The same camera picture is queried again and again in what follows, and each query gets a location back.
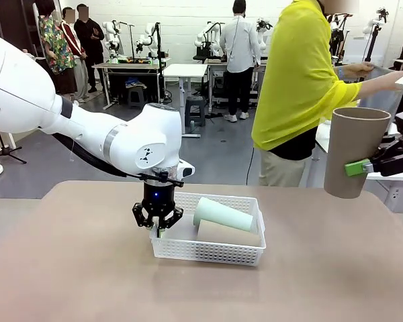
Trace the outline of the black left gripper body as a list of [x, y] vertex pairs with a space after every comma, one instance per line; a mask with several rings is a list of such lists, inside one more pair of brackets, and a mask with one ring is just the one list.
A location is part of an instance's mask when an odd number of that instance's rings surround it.
[[175, 187], [172, 184], [159, 186], [159, 182], [144, 183], [142, 206], [149, 217], [165, 218], [174, 208]]

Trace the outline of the person's left hand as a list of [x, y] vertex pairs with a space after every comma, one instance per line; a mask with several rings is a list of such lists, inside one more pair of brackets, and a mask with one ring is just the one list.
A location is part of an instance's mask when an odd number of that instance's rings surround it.
[[365, 78], [375, 66], [370, 62], [348, 64], [341, 66], [343, 78]]

